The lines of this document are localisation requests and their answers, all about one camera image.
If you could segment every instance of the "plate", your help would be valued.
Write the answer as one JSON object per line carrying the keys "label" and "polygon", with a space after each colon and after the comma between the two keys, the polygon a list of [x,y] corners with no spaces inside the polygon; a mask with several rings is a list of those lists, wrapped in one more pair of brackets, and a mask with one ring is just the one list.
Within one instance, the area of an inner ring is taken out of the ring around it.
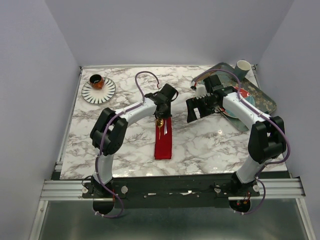
{"label": "plate", "polygon": [[87,81],[82,87],[82,97],[91,104],[104,104],[108,102],[116,93],[116,84],[110,78],[104,78],[102,89],[94,89]]}
{"label": "plate", "polygon": [[[245,100],[247,100],[250,104],[252,104],[253,106],[256,106],[256,102],[255,102],[254,97],[253,97],[248,91],[246,91],[246,90],[244,90],[243,88],[241,88],[241,89],[240,89],[240,94],[241,94],[241,96],[242,96]],[[234,115],[234,114],[233,114],[231,111],[229,111],[229,110],[225,110],[225,111],[223,112],[223,114],[226,115],[226,116],[228,116],[228,117],[230,117],[230,118],[237,119],[236,115]]]}

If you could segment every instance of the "tray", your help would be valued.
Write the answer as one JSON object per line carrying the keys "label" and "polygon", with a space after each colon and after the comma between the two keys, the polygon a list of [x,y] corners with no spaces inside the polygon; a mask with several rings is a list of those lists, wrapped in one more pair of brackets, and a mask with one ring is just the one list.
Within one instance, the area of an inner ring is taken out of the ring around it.
{"label": "tray", "polygon": [[[224,62],[220,62],[217,65],[211,67],[210,69],[223,69],[223,70],[230,71],[232,73],[235,70],[232,66],[230,66],[229,64],[224,63]],[[210,74],[210,73],[205,74],[200,79],[203,80],[203,79],[209,77],[210,75],[218,75],[221,83],[225,87],[228,87],[228,86],[237,87],[238,86],[238,83],[235,80],[233,80],[233,77],[229,73],[222,72],[222,71],[216,71],[212,74]],[[244,78],[241,81],[241,88],[247,90],[253,96],[254,101],[255,101],[255,107],[257,109],[259,109],[260,111],[262,111],[264,113],[271,114],[272,112],[274,112],[277,109],[276,102],[274,100],[272,100],[263,91],[261,91],[257,86],[255,86],[253,83],[251,83],[248,79]],[[249,130],[246,127],[246,125],[244,125],[239,119],[226,116],[223,113],[222,113],[222,115],[226,119],[228,119],[232,123],[232,125],[234,125],[239,131],[246,132]]]}

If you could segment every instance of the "orange cup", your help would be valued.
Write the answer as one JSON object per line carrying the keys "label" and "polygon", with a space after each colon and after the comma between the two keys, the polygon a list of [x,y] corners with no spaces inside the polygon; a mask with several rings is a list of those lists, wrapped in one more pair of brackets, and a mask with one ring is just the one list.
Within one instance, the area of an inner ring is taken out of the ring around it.
{"label": "orange cup", "polygon": [[99,74],[95,74],[90,77],[89,82],[94,89],[102,89],[105,84],[105,78]]}

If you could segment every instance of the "cup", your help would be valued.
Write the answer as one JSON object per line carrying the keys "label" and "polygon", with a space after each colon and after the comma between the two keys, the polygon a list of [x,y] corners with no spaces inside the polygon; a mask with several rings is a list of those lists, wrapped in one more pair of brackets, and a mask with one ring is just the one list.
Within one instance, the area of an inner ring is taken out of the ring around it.
{"label": "cup", "polygon": [[90,77],[89,82],[94,89],[102,89],[105,84],[105,78],[99,74],[95,74]]}
{"label": "cup", "polygon": [[236,62],[233,74],[238,77],[240,82],[245,78],[249,70],[251,69],[251,64],[245,60],[240,60]]}

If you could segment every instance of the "screw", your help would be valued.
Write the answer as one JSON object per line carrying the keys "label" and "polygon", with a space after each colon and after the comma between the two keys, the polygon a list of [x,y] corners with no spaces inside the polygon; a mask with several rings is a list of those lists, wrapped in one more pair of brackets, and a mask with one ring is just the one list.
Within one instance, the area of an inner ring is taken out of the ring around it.
{"label": "screw", "polygon": [[87,192],[89,192],[89,190],[86,187],[83,187],[81,191],[83,194],[86,194]]}
{"label": "screw", "polygon": [[252,188],[253,188],[253,190],[255,192],[259,192],[260,191],[260,187],[258,185],[254,185]]}
{"label": "screw", "polygon": [[220,193],[221,192],[221,189],[220,188],[214,188],[214,191],[218,194],[218,193]]}
{"label": "screw", "polygon": [[123,186],[123,187],[121,188],[121,192],[122,192],[123,194],[126,194],[126,193],[128,192],[127,186]]}

